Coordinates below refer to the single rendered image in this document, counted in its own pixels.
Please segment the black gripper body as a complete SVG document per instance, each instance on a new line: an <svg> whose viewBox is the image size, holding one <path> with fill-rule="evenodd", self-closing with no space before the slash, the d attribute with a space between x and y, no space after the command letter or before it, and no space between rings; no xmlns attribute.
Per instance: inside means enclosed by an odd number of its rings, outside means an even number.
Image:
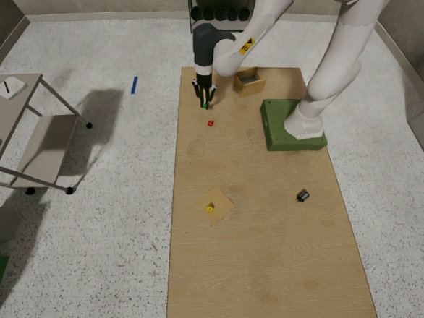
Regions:
<svg viewBox="0 0 424 318"><path fill-rule="evenodd" d="M198 85L200 85L200 84L202 84L202 89L205 89L204 88L204 86L205 86L205 83L207 83L206 85L207 85L207 90L210 88L210 87L212 87L212 73L211 74L209 74L209 75L201 75L201 74L198 74L197 72L196 72L196 77L197 77L197 79L196 79L196 82L197 82L197 84ZM203 85L204 84L204 85Z"/></svg>

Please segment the tan flat mat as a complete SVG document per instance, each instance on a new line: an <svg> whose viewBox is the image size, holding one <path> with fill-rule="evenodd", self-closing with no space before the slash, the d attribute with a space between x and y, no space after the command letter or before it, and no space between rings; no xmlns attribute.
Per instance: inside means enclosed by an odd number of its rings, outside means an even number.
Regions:
<svg viewBox="0 0 424 318"><path fill-rule="evenodd" d="M212 190L198 200L196 204L214 225L234 206L234 204L217 186L212 188ZM213 208L210 213L206 209L209 206Z"/></svg>

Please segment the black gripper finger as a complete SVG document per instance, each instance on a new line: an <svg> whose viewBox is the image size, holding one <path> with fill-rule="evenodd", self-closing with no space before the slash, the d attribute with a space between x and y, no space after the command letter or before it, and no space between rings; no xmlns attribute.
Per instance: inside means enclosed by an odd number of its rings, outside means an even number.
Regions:
<svg viewBox="0 0 424 318"><path fill-rule="evenodd" d="M204 103L204 97L203 97L203 91L204 91L204 89L202 89L202 84L200 84L200 89L199 89L199 87L198 87L198 84L197 84L197 82L196 82L196 79L194 79L194 80L192 81L192 84L193 84L193 86L194 86L194 88L195 88L196 96L197 96L197 98L199 98L199 100L200 100L200 105L201 105L201 108L202 108L202 107L203 107L203 103Z"/></svg>
<svg viewBox="0 0 424 318"><path fill-rule="evenodd" d="M216 91L217 86L214 86L214 85L212 84L212 87L211 87L211 89L212 89L212 91L211 91L211 96L210 96L209 89L207 90L207 85L205 85L205 86L204 86L204 88L205 88L205 96L206 96L206 110L208 110L209 103L210 103L210 101L212 101L212 99L213 99L212 97L213 97L213 95L214 95L214 93L215 93L215 91Z"/></svg>

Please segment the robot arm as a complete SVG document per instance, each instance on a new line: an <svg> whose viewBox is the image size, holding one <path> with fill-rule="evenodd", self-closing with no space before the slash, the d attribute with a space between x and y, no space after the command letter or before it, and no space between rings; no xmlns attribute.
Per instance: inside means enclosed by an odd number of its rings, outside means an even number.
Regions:
<svg viewBox="0 0 424 318"><path fill-rule="evenodd" d="M255 0L249 25L236 39L211 23L198 25L192 34L195 71L222 77L236 74L295 0ZM296 139L321 137L322 111L339 96L362 69L358 57L365 49L384 0L334 0L342 3L328 48L307 85L305 97L284 120L284 128ZM233 43L234 42L234 43ZM233 45L232 45L233 44ZM312 99L313 100L312 100Z"/></svg>

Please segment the small wooden crate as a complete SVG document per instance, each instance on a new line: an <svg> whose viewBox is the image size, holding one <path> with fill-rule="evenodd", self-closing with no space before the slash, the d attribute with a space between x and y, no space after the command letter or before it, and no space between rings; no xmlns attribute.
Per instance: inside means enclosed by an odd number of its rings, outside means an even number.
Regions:
<svg viewBox="0 0 424 318"><path fill-rule="evenodd" d="M253 66L237 71L234 75L233 85L240 97L243 98L260 93L263 89L263 78L258 73L258 69Z"/></svg>

